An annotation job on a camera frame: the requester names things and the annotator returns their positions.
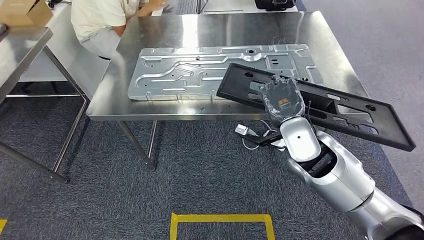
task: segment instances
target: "white shirt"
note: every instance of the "white shirt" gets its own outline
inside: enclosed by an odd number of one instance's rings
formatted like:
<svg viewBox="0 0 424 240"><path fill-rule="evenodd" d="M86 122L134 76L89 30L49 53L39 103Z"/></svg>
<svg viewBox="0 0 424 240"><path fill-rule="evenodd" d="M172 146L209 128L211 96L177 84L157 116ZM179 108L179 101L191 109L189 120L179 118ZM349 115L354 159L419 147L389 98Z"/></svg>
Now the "white shirt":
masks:
<svg viewBox="0 0 424 240"><path fill-rule="evenodd" d="M102 28L119 27L134 16L140 0L73 0L71 22L79 41Z"/></svg>

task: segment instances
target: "table surface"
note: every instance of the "table surface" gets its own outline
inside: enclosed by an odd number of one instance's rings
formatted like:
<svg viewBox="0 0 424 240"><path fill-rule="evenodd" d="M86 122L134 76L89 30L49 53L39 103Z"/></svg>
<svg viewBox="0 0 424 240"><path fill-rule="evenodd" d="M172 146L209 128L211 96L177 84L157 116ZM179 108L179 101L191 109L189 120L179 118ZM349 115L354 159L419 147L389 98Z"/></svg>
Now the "table surface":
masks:
<svg viewBox="0 0 424 240"><path fill-rule="evenodd" d="M95 121L268 119L230 100L134 101L128 86L143 48L277 44L308 45L327 87L367 96L319 11L164 15L130 20L86 113Z"/></svg>
<svg viewBox="0 0 424 240"><path fill-rule="evenodd" d="M52 36L47 27L15 27L0 37L0 103Z"/></svg>

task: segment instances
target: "gray pants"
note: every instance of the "gray pants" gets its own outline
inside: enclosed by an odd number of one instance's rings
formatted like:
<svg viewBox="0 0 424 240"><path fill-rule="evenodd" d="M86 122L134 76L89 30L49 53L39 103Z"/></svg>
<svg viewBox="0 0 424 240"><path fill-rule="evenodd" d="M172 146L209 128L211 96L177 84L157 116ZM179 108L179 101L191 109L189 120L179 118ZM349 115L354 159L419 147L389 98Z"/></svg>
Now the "gray pants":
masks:
<svg viewBox="0 0 424 240"><path fill-rule="evenodd" d="M106 27L91 33L79 43L91 53L110 59L120 40L121 38L111 27Z"/></svg>

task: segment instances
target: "person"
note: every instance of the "person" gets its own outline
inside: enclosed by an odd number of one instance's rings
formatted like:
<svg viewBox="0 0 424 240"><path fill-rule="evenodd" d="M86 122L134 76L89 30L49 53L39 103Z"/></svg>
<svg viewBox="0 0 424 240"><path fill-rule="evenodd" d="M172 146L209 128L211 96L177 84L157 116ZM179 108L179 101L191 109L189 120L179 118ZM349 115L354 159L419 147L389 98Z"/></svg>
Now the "person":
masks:
<svg viewBox="0 0 424 240"><path fill-rule="evenodd" d="M71 22L79 43L103 59L117 49L131 17L150 15L168 5L167 0L73 0Z"/></svg>

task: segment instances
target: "metal plate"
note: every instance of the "metal plate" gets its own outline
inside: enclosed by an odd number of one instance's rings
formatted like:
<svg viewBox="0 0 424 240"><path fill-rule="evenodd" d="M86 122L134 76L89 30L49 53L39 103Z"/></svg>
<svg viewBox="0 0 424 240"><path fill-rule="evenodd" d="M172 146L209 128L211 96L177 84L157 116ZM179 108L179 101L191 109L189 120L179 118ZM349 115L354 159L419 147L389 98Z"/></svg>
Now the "metal plate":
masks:
<svg viewBox="0 0 424 240"><path fill-rule="evenodd" d="M231 63L324 84L305 44L144 48L128 97L139 101L215 99Z"/></svg>

